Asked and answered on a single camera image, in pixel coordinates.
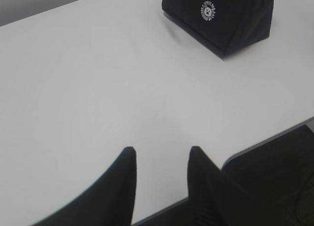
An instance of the black bag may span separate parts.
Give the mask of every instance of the black bag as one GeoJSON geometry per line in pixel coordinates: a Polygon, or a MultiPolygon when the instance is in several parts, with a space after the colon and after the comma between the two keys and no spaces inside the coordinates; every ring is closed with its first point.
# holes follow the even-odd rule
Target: black bag
{"type": "Polygon", "coordinates": [[[218,56],[269,37],[274,0],[163,0],[162,9],[206,39],[218,56]]]}

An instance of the white table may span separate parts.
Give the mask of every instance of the white table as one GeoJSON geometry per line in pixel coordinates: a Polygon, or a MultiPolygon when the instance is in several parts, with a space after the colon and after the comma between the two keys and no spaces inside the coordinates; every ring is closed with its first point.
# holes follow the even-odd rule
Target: white table
{"type": "Polygon", "coordinates": [[[0,28],[0,225],[27,226],[137,150],[133,222],[187,196],[193,145],[222,166],[314,116],[313,0],[222,61],[161,0],[81,0],[0,28]]]}

